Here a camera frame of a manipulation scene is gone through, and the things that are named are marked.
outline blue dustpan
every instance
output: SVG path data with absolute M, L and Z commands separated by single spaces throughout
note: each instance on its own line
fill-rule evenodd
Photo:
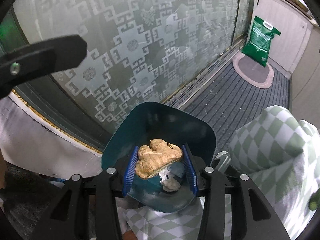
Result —
M 203 158 L 206 165 L 210 165 L 216 147 L 215 133 L 206 122 L 161 103 L 145 102 L 129 113 L 112 136 L 101 158 L 102 169 L 113 167 L 135 146 L 150 145 L 156 138 L 179 147 L 187 143 L 191 153 Z M 167 193 L 159 176 L 144 180 L 135 175 L 128 195 L 160 212 L 181 210 L 194 199 L 186 178 L 178 191 Z

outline green and white checkered fabric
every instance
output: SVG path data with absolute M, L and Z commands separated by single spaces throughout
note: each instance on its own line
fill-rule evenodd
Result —
M 320 184 L 316 127 L 271 106 L 234 133 L 229 153 L 232 165 L 251 177 L 295 239 L 314 214 L 308 201 Z
M 147 206 L 124 210 L 123 216 L 138 240 L 195 240 L 198 238 L 204 197 L 174 213 L 162 213 Z M 226 195 L 224 240 L 231 236 L 231 198 Z

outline gray carpet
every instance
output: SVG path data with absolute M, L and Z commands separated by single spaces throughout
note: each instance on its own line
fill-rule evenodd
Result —
M 215 154 L 228 151 L 233 132 L 252 121 L 264 108 L 273 105 L 288 108 L 289 80 L 273 69 L 275 76 L 271 87 L 261 89 L 241 78 L 230 63 L 185 109 L 213 128 L 217 136 Z

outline gray doormat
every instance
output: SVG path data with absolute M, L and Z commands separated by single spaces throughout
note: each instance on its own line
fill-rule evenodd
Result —
M 269 88 L 275 75 L 270 64 L 261 66 L 242 52 L 238 52 L 232 59 L 236 72 L 247 82 L 258 88 Z

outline green plastic bag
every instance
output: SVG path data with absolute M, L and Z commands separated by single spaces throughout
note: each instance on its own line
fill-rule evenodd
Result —
M 253 21 L 250 39 L 243 47 L 242 52 L 265 67 L 271 40 L 275 34 L 280 35 L 281 32 L 273 27 L 272 24 L 256 16 Z

